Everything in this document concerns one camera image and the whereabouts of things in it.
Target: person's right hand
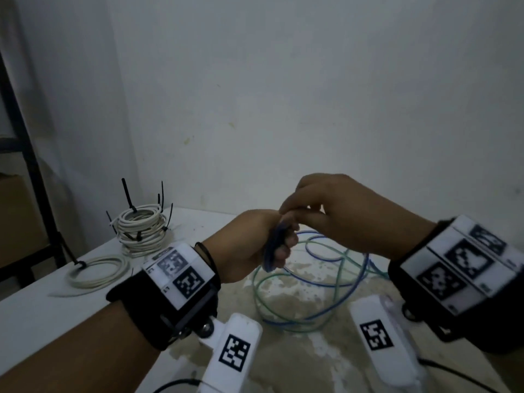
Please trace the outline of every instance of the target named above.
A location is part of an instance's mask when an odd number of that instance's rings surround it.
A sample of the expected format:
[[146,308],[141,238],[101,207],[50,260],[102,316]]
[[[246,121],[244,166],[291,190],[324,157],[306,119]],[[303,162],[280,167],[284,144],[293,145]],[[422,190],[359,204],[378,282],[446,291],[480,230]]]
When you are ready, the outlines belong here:
[[435,227],[343,174],[303,177],[280,207],[287,212],[351,250],[389,259],[402,257]]

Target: person's right arm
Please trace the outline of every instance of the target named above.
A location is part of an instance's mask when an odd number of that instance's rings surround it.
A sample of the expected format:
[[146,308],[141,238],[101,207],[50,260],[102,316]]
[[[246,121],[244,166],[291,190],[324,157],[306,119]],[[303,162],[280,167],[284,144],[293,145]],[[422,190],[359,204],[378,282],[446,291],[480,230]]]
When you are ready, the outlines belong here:
[[[292,213],[298,223],[353,251],[392,261],[412,250],[436,226],[343,174],[306,175],[280,213]],[[512,391],[524,391],[523,348],[486,357]]]

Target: person's left hand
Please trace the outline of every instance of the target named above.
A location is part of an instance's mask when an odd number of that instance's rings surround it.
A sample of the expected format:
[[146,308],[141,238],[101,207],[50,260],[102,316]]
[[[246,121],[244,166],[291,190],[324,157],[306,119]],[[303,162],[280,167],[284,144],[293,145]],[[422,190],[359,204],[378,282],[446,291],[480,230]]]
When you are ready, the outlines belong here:
[[240,281],[262,263],[264,244],[269,234],[280,222],[289,226],[285,245],[275,250],[275,265],[284,267],[298,243],[294,231],[299,229],[293,220],[286,220],[275,210],[249,210],[226,224],[214,235],[202,242],[213,257],[222,283]]

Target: table surface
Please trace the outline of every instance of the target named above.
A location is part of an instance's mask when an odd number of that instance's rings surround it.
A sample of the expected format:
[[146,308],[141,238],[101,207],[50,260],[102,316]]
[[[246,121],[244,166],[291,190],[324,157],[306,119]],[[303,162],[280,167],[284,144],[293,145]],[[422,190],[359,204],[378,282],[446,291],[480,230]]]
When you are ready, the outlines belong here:
[[[174,208],[171,229],[174,239],[194,243],[209,237],[233,218],[234,215]],[[112,239],[80,259],[119,253],[120,244]],[[292,257],[298,259],[295,266],[306,276],[326,274],[329,269],[311,262],[299,249],[293,252]],[[142,262],[143,258],[131,260],[127,276],[132,270],[136,272]],[[67,264],[0,302],[0,375],[107,305],[105,295],[116,283],[79,297],[48,296],[63,284],[64,276],[72,266]],[[391,283],[368,279],[351,299],[372,293],[398,297]],[[274,279],[264,289],[264,294],[279,309],[293,315],[298,309],[317,309],[324,292],[296,280],[286,282]],[[235,284],[223,285],[220,291],[219,319],[225,322],[234,312],[260,321],[249,277]],[[263,327],[264,333],[244,391],[397,391],[384,386],[378,379],[353,327],[347,305],[340,307],[322,332],[298,335],[267,325]],[[443,344],[424,325],[411,333],[421,356],[454,367],[501,392],[508,391],[485,357],[468,342]],[[176,342],[161,353],[137,392],[150,393],[176,378],[201,377],[210,358],[211,352],[200,345],[193,335]],[[441,371],[431,371],[427,389],[430,392],[481,392],[468,382]],[[194,391],[194,388],[185,387],[177,391]]]

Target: person's left arm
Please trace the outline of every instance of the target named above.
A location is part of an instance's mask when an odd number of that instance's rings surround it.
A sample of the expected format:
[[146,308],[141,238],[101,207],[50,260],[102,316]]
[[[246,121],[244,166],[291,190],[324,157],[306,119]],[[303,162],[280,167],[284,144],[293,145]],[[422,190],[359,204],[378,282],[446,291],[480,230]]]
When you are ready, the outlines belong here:
[[[203,242],[223,283],[243,279],[261,263],[264,244],[280,219],[273,210],[246,211]],[[286,245],[275,251],[279,267],[297,244],[293,227],[298,229],[291,226]],[[132,393],[159,354],[117,301],[5,373],[0,391]]]

